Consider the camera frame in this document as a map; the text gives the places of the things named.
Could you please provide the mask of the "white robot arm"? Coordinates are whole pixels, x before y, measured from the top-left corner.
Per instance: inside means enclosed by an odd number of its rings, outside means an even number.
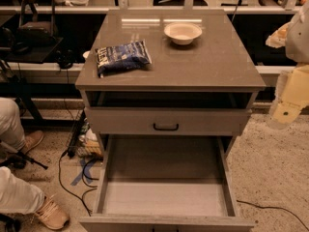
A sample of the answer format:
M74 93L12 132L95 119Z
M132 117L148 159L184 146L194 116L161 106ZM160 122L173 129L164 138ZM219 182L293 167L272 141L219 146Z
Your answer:
M274 129L290 125L309 105L309 2L266 40L274 48L284 46L286 56L296 62L292 71L282 71L269 109L268 124Z

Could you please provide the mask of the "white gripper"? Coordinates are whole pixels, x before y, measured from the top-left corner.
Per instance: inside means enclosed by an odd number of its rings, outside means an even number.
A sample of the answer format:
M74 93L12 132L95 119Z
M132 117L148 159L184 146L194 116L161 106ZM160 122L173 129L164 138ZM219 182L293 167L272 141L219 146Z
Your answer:
M267 124L272 129L282 130L289 126L308 105L309 65L300 63L292 71L280 73Z

